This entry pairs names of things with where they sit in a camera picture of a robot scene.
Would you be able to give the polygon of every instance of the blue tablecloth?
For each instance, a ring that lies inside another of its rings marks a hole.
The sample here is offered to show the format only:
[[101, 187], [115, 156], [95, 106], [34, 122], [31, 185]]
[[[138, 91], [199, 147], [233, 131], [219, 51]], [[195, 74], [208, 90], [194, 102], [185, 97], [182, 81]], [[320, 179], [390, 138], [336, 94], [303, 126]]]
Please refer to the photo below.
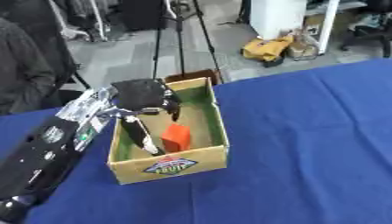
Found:
[[[105, 165], [111, 125], [27, 223], [392, 223], [391, 60], [215, 90], [232, 144], [227, 169], [118, 185]], [[0, 118], [0, 157], [53, 113]]]

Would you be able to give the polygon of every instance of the orange block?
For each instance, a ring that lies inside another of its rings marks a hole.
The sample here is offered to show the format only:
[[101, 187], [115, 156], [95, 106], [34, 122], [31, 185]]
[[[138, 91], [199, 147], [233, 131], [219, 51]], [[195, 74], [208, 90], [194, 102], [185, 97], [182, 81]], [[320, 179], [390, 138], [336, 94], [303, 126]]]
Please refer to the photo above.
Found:
[[186, 151], [191, 146], [191, 130], [177, 123], [169, 126], [161, 138], [168, 152]]

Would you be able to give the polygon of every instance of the tripod leg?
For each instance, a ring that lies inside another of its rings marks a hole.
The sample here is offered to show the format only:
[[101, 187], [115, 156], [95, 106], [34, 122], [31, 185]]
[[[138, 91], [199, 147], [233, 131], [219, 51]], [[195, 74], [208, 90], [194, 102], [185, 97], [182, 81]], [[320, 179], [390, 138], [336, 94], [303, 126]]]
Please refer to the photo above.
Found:
[[157, 78], [158, 73], [158, 58], [159, 58], [159, 47], [161, 45], [161, 36], [162, 36], [162, 21], [164, 20], [164, 0], [161, 0], [159, 5], [159, 17], [157, 19], [157, 41], [155, 46], [155, 55], [154, 55], [154, 72], [152, 74], [152, 78], [155, 80]]
[[210, 36], [208, 34], [206, 23], [204, 22], [204, 19], [203, 19], [203, 12], [200, 9], [198, 0], [193, 0], [193, 4], [194, 4], [194, 8], [196, 9], [196, 14], [198, 15], [198, 18], [200, 21], [201, 29], [204, 32], [204, 36], [206, 38], [206, 43], [208, 44], [208, 49], [211, 53], [211, 56], [213, 57], [213, 63], [215, 64], [216, 71], [219, 74], [219, 78], [220, 78], [221, 83], [224, 83], [225, 81], [223, 80], [221, 69], [218, 66], [218, 61], [215, 56], [215, 48], [214, 48], [214, 46], [211, 42]]
[[179, 0], [177, 0], [177, 2], [176, 2], [176, 14], [177, 14], [176, 22], [177, 22], [179, 60], [180, 60], [180, 65], [181, 65], [181, 74], [182, 74], [182, 77], [185, 78], [185, 76], [186, 76], [186, 66], [185, 66], [185, 59], [184, 59], [184, 42], [183, 42], [183, 39], [182, 39], [184, 18], [181, 15], [181, 5], [180, 5], [180, 1]]
[[73, 76], [75, 77], [76, 80], [78, 80], [81, 83], [81, 85], [83, 85], [84, 88], [86, 89], [91, 88], [91, 86], [88, 85], [88, 83], [83, 78], [81, 78], [81, 75], [77, 71], [73, 74]]

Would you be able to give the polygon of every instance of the open cardboard box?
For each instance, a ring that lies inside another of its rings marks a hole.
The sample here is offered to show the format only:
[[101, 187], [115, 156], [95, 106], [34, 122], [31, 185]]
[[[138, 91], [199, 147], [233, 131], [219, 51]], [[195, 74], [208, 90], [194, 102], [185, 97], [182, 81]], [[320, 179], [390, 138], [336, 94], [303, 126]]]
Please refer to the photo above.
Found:
[[[184, 80], [168, 86], [181, 98], [178, 123], [190, 127], [191, 149], [152, 157], [133, 144], [117, 121], [108, 166], [122, 185], [227, 167], [228, 138], [210, 79]], [[154, 143], [164, 148], [160, 137], [172, 123], [172, 117], [161, 112], [139, 118], [149, 129]]]

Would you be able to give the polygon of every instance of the printed logo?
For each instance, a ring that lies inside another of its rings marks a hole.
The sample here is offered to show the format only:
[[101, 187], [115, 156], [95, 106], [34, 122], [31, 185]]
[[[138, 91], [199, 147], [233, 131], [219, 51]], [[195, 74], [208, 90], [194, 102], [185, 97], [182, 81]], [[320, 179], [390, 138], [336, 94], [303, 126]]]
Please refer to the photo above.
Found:
[[197, 163], [198, 162], [184, 159], [182, 157], [164, 157], [157, 161], [152, 167], [145, 169], [144, 172], [175, 175], [193, 165], [196, 165]]

